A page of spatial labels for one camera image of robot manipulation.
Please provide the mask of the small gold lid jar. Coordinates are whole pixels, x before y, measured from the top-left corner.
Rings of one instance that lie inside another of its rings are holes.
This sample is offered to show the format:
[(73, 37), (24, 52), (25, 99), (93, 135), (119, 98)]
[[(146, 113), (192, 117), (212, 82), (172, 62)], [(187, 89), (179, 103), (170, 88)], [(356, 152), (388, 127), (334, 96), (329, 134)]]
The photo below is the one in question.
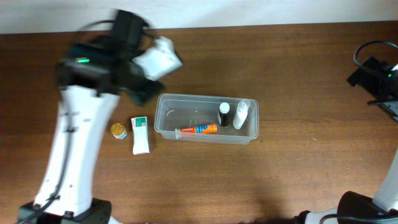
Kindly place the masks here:
[(127, 136), (126, 128), (120, 123), (114, 123), (111, 126), (111, 134), (116, 139), (124, 139)]

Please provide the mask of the white green medicine box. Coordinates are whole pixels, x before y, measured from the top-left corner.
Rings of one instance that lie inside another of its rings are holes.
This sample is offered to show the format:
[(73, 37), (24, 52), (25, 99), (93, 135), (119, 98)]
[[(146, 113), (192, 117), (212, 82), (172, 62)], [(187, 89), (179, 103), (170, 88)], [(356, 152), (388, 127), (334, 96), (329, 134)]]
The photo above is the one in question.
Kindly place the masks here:
[(150, 153), (147, 117), (141, 116), (141, 117), (132, 118), (131, 124), (134, 136), (132, 153), (134, 155)]

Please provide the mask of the orange tablet tube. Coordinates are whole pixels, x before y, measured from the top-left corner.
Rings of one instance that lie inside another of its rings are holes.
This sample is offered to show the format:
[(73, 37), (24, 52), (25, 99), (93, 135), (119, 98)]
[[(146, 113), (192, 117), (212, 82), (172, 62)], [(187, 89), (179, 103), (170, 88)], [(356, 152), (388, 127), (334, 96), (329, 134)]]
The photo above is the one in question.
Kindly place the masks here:
[(218, 132), (216, 124), (206, 124), (189, 128), (176, 129), (176, 133), (213, 134)]

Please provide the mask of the dark bottle white cap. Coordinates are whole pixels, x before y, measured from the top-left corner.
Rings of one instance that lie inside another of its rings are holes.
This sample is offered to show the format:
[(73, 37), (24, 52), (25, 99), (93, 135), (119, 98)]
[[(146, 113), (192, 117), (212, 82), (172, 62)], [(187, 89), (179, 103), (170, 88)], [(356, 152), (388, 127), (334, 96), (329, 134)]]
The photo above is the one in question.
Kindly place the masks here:
[(218, 122), (220, 126), (227, 127), (229, 125), (229, 111), (230, 105), (227, 102), (220, 104), (218, 109)]

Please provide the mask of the white spray bottle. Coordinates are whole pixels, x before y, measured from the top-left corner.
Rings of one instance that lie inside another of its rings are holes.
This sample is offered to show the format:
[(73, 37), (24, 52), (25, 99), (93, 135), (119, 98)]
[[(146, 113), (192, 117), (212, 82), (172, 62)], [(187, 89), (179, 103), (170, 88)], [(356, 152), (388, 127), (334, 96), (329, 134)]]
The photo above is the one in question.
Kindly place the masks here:
[(234, 129), (239, 130), (242, 128), (248, 116), (250, 106), (251, 102), (248, 99), (243, 99), (239, 102), (233, 119)]

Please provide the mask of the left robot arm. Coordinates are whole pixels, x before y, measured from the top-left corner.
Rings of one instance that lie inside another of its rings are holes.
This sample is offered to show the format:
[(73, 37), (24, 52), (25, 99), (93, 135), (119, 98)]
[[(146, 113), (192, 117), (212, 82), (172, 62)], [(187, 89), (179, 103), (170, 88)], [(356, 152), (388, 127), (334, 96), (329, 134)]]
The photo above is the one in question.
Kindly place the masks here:
[[(58, 104), (49, 163), (39, 192), (18, 211), (19, 223), (114, 223), (112, 205), (92, 195), (98, 152), (121, 93), (142, 106), (164, 89), (160, 78), (181, 66), (171, 40), (150, 35), (150, 25), (119, 10), (111, 29), (72, 47), (56, 66)], [(143, 37), (152, 46), (143, 50)]]

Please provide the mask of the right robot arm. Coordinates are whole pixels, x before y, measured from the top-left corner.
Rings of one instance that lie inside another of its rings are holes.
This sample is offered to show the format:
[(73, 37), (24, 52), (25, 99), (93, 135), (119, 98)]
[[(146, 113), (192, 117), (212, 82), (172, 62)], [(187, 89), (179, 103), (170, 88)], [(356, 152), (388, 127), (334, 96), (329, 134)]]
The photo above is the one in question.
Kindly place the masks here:
[[(375, 97), (376, 105), (397, 121), (397, 65), (369, 57), (348, 79), (351, 86), (359, 85)], [(336, 208), (322, 212), (301, 212), (293, 223), (397, 223), (397, 155), (374, 197), (348, 191)]]

